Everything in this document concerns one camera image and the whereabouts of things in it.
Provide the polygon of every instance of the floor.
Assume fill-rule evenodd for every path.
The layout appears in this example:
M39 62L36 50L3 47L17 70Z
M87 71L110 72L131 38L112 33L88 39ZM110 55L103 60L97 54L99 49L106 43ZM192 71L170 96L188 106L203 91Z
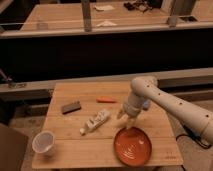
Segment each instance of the floor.
M196 101L193 102L201 107L213 111L213 100L206 101ZM27 150L24 157L24 162L21 171L35 171L31 168L32 158L34 152L31 148L31 143L33 137L41 131L42 125L45 120L45 113L47 111L48 105L38 106L31 108L30 114L24 112L23 107L16 109L15 117L10 122L10 127L22 132L29 137ZM184 132L180 123L169 116L175 135L179 135ZM178 139L178 146L181 151L182 157L184 159L184 167L187 171L213 171L213 148L204 150L199 147L195 142L193 142L188 137L181 137ZM83 169L83 170L153 170L153 168L137 168L137 169ZM155 171L182 171L180 166L170 166L170 167L157 167L154 168Z

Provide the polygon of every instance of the white paper cup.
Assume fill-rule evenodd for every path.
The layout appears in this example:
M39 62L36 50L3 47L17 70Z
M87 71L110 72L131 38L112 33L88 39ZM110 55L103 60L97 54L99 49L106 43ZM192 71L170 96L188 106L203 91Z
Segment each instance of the white paper cup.
M55 136L50 131L40 132L32 142L32 148L37 154L52 156L54 154Z

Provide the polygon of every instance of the orange bowl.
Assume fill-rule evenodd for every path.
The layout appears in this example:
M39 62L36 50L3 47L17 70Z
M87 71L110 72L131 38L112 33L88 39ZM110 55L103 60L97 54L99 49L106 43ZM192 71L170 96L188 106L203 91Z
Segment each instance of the orange bowl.
M115 136L114 150L121 162L128 166L143 166L150 159L151 142L139 128L123 128Z

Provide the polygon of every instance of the desk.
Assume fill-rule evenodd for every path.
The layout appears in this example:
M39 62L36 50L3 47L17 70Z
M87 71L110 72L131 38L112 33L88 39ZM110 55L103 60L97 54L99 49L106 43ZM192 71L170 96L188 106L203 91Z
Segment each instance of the desk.
M92 26L107 20L117 24L117 26L134 26L146 24L166 23L168 14L160 9L153 9L146 13L137 10L128 11L123 7L124 2L98 2L91 3ZM95 5L112 5L115 9L98 12ZM36 5L27 18L21 30L37 30L37 22L48 25L48 29L59 28L83 28L83 16L80 3L74 4L42 4Z
M116 119L122 102L130 91L129 82L92 82L56 84L47 112L43 130L56 136L56 151L45 159L35 154L35 169L124 167L113 150L115 134L125 126L126 118ZM96 103L99 96L115 98L118 103ZM68 115L61 114L61 106L79 100L82 109ZM79 129L92 115L107 108L111 118L93 133L81 136ZM181 165L179 152L170 122L165 111L152 103L151 108L140 115L136 127L150 137L152 155L146 166Z

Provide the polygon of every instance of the orange marker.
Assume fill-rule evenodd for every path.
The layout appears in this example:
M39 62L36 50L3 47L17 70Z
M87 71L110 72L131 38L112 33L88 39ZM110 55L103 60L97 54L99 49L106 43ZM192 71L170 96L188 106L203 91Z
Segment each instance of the orange marker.
M98 103L116 103L117 101L111 97L98 97L96 99Z

